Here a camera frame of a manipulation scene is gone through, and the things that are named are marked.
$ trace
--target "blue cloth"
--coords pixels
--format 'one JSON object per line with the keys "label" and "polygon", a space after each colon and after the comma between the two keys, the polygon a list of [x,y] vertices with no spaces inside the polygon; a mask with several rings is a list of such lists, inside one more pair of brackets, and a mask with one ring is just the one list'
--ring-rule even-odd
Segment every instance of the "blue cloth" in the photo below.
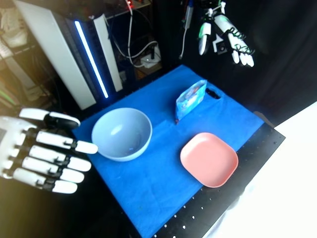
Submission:
{"label": "blue cloth", "polygon": [[77,139],[91,141],[97,120],[110,110],[132,107],[151,120],[153,135],[147,150],[130,162],[114,162],[100,154],[92,163],[143,238],[159,230],[201,187],[180,163],[182,147],[197,133],[211,132],[238,150],[263,124],[256,115],[208,83],[221,99],[204,100],[175,124],[175,100],[201,80],[180,66],[82,122]]}

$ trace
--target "pink plate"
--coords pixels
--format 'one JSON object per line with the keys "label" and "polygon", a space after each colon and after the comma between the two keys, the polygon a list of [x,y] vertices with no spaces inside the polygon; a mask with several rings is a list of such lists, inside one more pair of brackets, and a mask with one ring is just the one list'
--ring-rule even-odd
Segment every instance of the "pink plate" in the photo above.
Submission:
{"label": "pink plate", "polygon": [[184,168],[207,187],[220,187],[238,167],[236,152],[210,133],[195,135],[182,149]]}

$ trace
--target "robotic arm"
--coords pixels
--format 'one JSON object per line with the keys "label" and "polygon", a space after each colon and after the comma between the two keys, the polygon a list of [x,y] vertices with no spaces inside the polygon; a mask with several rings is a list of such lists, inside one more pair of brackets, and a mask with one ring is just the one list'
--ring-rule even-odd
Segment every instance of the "robotic arm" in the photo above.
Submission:
{"label": "robotic arm", "polygon": [[199,32],[199,54],[206,54],[212,42],[213,51],[218,55],[231,53],[234,63],[253,67],[254,50],[244,42],[245,35],[225,16],[226,3],[221,1],[215,8],[211,8],[215,6],[212,1],[201,0],[201,4],[207,8],[207,13]]}
{"label": "robotic arm", "polygon": [[82,172],[91,168],[80,154],[95,154],[98,147],[40,130],[24,119],[40,120],[47,128],[61,129],[74,129],[80,121],[32,108],[22,109],[19,117],[0,117],[0,177],[52,192],[74,193],[77,183],[84,180]]}

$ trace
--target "power strip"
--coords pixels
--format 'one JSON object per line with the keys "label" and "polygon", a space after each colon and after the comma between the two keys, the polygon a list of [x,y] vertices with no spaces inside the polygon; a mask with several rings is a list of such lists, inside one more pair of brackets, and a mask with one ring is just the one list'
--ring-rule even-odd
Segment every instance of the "power strip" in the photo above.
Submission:
{"label": "power strip", "polygon": [[144,65],[145,68],[151,68],[160,62],[160,51],[158,46],[154,47],[154,52],[154,59],[151,58],[151,54],[148,54],[141,58],[141,63]]}

